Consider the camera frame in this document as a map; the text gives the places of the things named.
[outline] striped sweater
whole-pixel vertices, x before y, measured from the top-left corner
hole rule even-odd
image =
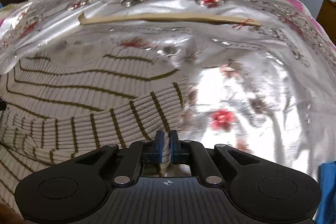
[[[163,129],[162,167],[169,163],[167,133],[179,122],[186,77],[155,51],[71,53],[39,52],[1,75],[0,200],[16,211],[25,176],[109,143],[126,148]]]

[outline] reflective satin sheet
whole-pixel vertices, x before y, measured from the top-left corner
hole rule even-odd
[[[82,12],[88,18],[193,12],[252,18],[262,26],[146,21],[80,26]],[[206,148],[227,143],[314,178],[321,163],[336,158],[333,46],[285,1],[42,0],[6,18],[0,41],[1,73],[45,48],[72,48],[66,66],[103,55],[101,47],[93,47],[97,44],[156,51],[189,79],[176,128],[180,139]],[[223,112],[229,118],[216,123]]]

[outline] metal screw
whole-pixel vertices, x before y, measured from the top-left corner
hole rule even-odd
[[[125,184],[125,183],[128,183],[130,182],[131,179],[127,176],[117,176],[114,178],[114,182],[117,183],[117,184]]]
[[[209,176],[205,180],[206,180],[207,183],[210,183],[210,184],[218,184],[218,183],[221,183],[223,181],[218,176]]]

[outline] floral embroidery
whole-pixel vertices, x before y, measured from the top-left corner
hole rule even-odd
[[[23,37],[25,37],[26,35],[28,35],[29,33],[31,33],[31,32],[34,30],[34,28],[36,27],[37,23],[38,23],[38,21],[35,21],[35,22],[33,22],[32,24],[30,24],[30,25],[23,31],[23,33],[19,36],[19,39],[20,39],[20,38],[23,38]]]
[[[148,42],[144,41],[141,38],[135,37],[133,39],[127,40],[125,42],[121,42],[120,46],[122,47],[134,47],[134,48],[143,48],[148,46]]]
[[[269,114],[273,111],[272,107],[265,102],[265,98],[254,98],[250,99],[250,104],[252,109],[257,114]]]
[[[234,25],[234,26],[232,26],[232,28],[234,29],[234,28],[237,28],[237,27],[238,27],[238,29],[237,29],[237,30],[240,30],[242,26],[246,26],[246,24],[247,24],[247,23],[249,23],[249,22],[253,22],[253,19],[250,19],[250,18],[248,18],[248,19],[247,19],[247,20],[245,20],[244,22],[242,22],[242,23],[240,23],[240,24],[237,24],[237,25]]]
[[[246,140],[243,138],[239,138],[237,140],[236,148],[246,153],[249,153],[249,154],[252,153],[252,151],[249,149],[249,145],[247,144]]]
[[[233,60],[229,64],[223,64],[219,67],[219,71],[226,78],[232,78],[239,76],[238,72],[241,70],[241,65]]]
[[[231,124],[236,121],[235,115],[227,109],[219,109],[211,116],[213,118],[211,126],[214,130],[218,130],[221,128],[229,130]]]
[[[148,0],[121,0],[120,3],[125,7],[131,7]]]
[[[202,0],[201,6],[206,8],[213,8],[218,6],[218,0]]]
[[[187,91],[187,102],[189,106],[193,106],[196,104],[198,95],[197,85],[190,85]]]

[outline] red flower pattern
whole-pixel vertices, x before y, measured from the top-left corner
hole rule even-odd
[[[148,44],[149,44],[148,42],[145,42],[144,40],[138,37],[120,43],[120,45],[123,47],[134,47],[134,48],[146,47]]]
[[[246,153],[252,154],[252,151],[249,149],[249,145],[246,143],[246,140],[244,139],[237,140],[236,148]]]
[[[219,71],[222,75],[227,78],[232,78],[238,76],[238,73],[234,68],[230,67],[230,64],[224,64],[219,67]]]
[[[218,0],[202,0],[201,6],[206,8],[213,8],[218,6]]]
[[[30,25],[23,31],[23,33],[20,35],[19,38],[23,38],[23,37],[25,37],[26,35],[28,35],[29,33],[31,33],[31,32],[35,29],[37,23],[38,23],[38,21],[35,21],[34,23],[30,24]]]
[[[220,109],[214,112],[212,118],[214,120],[211,122],[211,126],[214,130],[221,128],[228,130],[231,127],[231,123],[236,121],[235,115],[227,109]]]

